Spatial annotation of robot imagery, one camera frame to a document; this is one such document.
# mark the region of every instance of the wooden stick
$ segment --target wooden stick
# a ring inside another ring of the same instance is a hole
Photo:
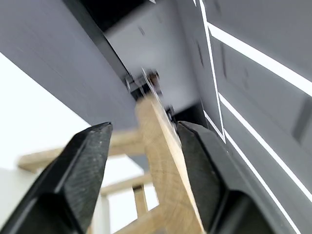
[[[141,155],[144,153],[141,134],[139,131],[114,133],[111,137],[108,155],[128,156]],[[18,166],[24,170],[35,173],[39,168],[45,168],[63,151],[63,147],[43,152],[24,155],[19,159]]]
[[[133,187],[140,186],[142,184],[148,184],[152,182],[152,176],[150,173],[146,173],[142,176],[132,178],[123,182],[116,184],[108,185],[104,188],[101,188],[101,195],[106,196],[108,194],[113,194],[121,190],[130,189]]]
[[[147,97],[137,105],[136,113],[167,232],[203,233],[183,152],[162,107]]]
[[[156,206],[115,234],[153,234],[163,227],[162,209]]]
[[[136,213],[137,217],[139,218],[148,212],[145,192],[143,189],[143,185],[133,187],[132,189],[133,192],[135,193]]]

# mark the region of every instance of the white line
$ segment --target white line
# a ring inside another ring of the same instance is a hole
[[[270,145],[259,135],[259,133],[244,119],[244,117],[219,93],[221,102],[229,109],[229,111],[244,125],[244,127],[253,135],[253,137],[263,146],[272,158],[280,165],[286,174],[299,187],[303,194],[312,202],[312,194],[299,178],[292,172],[286,163],[277,155]]]
[[[212,119],[209,117],[209,115],[207,114],[207,112],[204,110],[204,114],[206,119],[210,122],[210,124],[213,126],[214,130],[216,131],[216,133],[218,133],[218,135],[221,137],[221,139],[225,142],[225,138],[222,135],[222,133],[220,132],[220,130],[217,128],[217,126],[215,125],[215,123],[212,121]]]
[[[207,25],[210,29],[211,35],[214,38],[235,49],[236,51],[242,53],[251,60],[259,63],[261,66],[280,76],[290,84],[294,85],[295,87],[312,97],[311,81],[307,80],[303,76],[299,75],[298,73],[294,72],[293,70],[289,69],[288,67],[284,66],[273,58],[251,47],[250,45],[224,32],[223,30],[212,25],[211,23],[207,23]]]
[[[202,0],[199,0],[199,3],[200,3],[200,9],[201,9],[201,13],[202,13],[203,20],[204,20],[204,25],[205,25],[204,28],[205,28],[205,33],[206,33],[206,39],[207,39],[207,45],[208,45],[208,51],[209,51],[209,57],[210,57],[210,64],[211,64],[211,70],[212,70],[213,78],[214,78],[214,89],[215,89],[216,102],[218,104],[218,110],[219,110],[219,115],[220,115],[221,129],[222,129],[222,133],[223,133],[223,139],[225,139],[224,128],[223,128],[223,119],[222,119],[221,107],[220,107],[220,100],[219,100],[219,96],[218,96],[218,87],[216,85],[216,78],[215,78],[214,58],[213,58],[212,48],[211,48],[211,43],[210,43],[209,30],[208,30],[208,28],[206,26],[206,23],[207,23],[206,9],[205,9],[205,5],[204,5]]]
[[[225,130],[225,136],[226,138],[229,140],[229,142],[234,146],[234,148],[237,150],[237,152],[239,153],[239,155],[242,157],[242,159],[245,161],[245,163],[247,164],[247,166],[250,168],[250,170],[253,172],[253,174],[255,175],[255,177],[260,181],[260,183],[262,184],[262,186],[264,187],[264,189],[268,192],[268,194],[270,195],[270,197],[273,199],[273,201],[275,202],[275,204],[277,205],[277,207],[280,209],[280,211],[282,212],[282,214],[284,215],[284,217],[287,219],[287,221],[289,222],[289,224],[291,225],[291,227],[293,228],[293,230],[295,231],[295,233],[300,234],[301,232],[299,231],[299,229],[297,228],[297,226],[295,225],[295,223],[293,222],[293,220],[290,218],[290,216],[288,215],[288,213],[286,212],[286,210],[284,209],[284,207],[282,206],[282,204],[278,201],[277,197],[274,195],[274,193],[272,192],[272,190],[269,188],[269,186],[267,185],[267,183],[263,180],[263,178],[261,177],[261,175],[259,174],[259,172],[256,170],[256,168],[251,164],[251,162],[248,160],[248,158],[245,156],[245,154],[241,151],[241,149],[239,148],[239,146],[234,142],[234,140],[232,139],[232,137],[228,134],[228,132]]]

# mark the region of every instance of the dark gray panel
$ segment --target dark gray panel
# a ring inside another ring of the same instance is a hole
[[[203,108],[222,132],[207,39],[199,4],[197,4],[198,7],[195,7],[192,0],[177,0],[176,2],[192,57]]]
[[[312,1],[206,0],[212,24],[312,80]]]
[[[298,147],[297,142],[291,136],[285,134],[230,84],[223,83],[222,91],[232,106],[267,141],[308,190],[311,190],[309,171],[312,163],[311,156]],[[300,231],[309,233],[308,230],[312,228],[309,218],[312,215],[312,209],[308,198],[234,115],[224,105],[221,107],[225,129],[263,177]],[[238,160],[241,160],[236,150],[232,152]]]
[[[137,125],[134,99],[61,0],[1,1],[0,51],[90,124]]]

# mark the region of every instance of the wooden board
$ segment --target wooden board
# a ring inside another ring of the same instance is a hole
[[[101,188],[101,195],[106,196],[108,194],[117,193],[121,190],[130,189],[132,187],[137,187],[142,184],[148,184],[152,182],[152,176],[150,173],[146,173],[142,176],[138,176],[129,180],[125,180],[116,184],[108,185]]]
[[[35,173],[39,168],[45,168],[63,151],[64,147],[24,155],[19,159],[18,166],[21,169]],[[113,133],[110,142],[108,156],[126,154],[128,156],[144,153],[144,145],[139,131]]]
[[[143,185],[133,187],[133,192],[136,200],[137,217],[140,218],[148,212]]]
[[[115,234],[153,234],[163,227],[162,209],[156,206]]]
[[[136,113],[167,233],[204,233],[182,149],[162,107],[147,97]]]

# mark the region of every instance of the gray metal panel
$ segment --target gray metal panel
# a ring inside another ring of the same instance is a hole
[[[214,41],[214,48],[219,46],[218,43],[218,41]],[[266,142],[276,151],[281,159],[298,176],[302,183],[309,190],[311,190],[311,155],[304,148],[300,147],[297,141],[292,137],[290,129],[286,128],[287,125],[285,124],[285,127],[283,127],[282,121],[279,121],[282,118],[282,115],[285,117],[288,115],[296,115],[295,111],[292,113],[292,102],[290,101],[289,103],[289,109],[283,108],[284,113],[278,113],[273,111],[273,109],[270,109],[270,105],[274,104],[276,104],[276,108],[279,108],[279,103],[282,105],[283,101],[287,104],[287,99],[283,100],[283,92],[287,91],[287,85],[289,84],[278,81],[278,84],[281,87],[280,89],[270,90],[269,87],[262,87],[262,85],[272,85],[274,88],[274,75],[261,66],[252,65],[248,58],[236,51],[233,51],[227,46],[225,46],[224,49],[227,56],[226,58],[232,59],[227,62],[227,79],[222,76],[222,69],[216,69],[220,93],[223,94],[231,105],[266,140]],[[216,60],[219,59],[219,56],[221,56],[221,53],[217,53],[215,50],[214,57]],[[230,69],[231,64],[233,63],[235,64],[235,69]],[[248,89],[244,86],[244,82],[242,81],[244,77],[239,72],[240,69],[244,72],[244,68],[246,67],[250,72],[248,78]],[[289,92],[293,94],[293,101],[298,103],[304,101],[305,94],[296,94],[296,89],[291,87],[291,85],[289,86]],[[257,97],[257,92],[263,92],[265,94],[263,96],[270,97],[270,95],[273,95],[275,99],[273,99],[273,97],[269,99],[271,100],[271,103],[268,103],[268,101],[264,102],[264,99]],[[221,107],[225,129],[238,144],[253,166],[258,170],[260,175],[281,202],[282,206],[298,226],[299,230],[302,233],[308,233],[308,230],[312,228],[309,219],[312,215],[310,201],[290,179],[286,172],[276,163],[271,155],[264,149],[264,147],[236,119],[236,117],[223,104]],[[240,160],[240,156],[236,150],[233,150],[233,155],[236,160]]]
[[[201,11],[199,7],[195,7],[192,0],[176,0],[176,2],[191,55],[203,108],[220,132],[222,132]]]
[[[312,80],[312,1],[206,3],[209,22]]]
[[[61,0],[1,1],[0,51],[90,124],[136,127],[134,99]]]

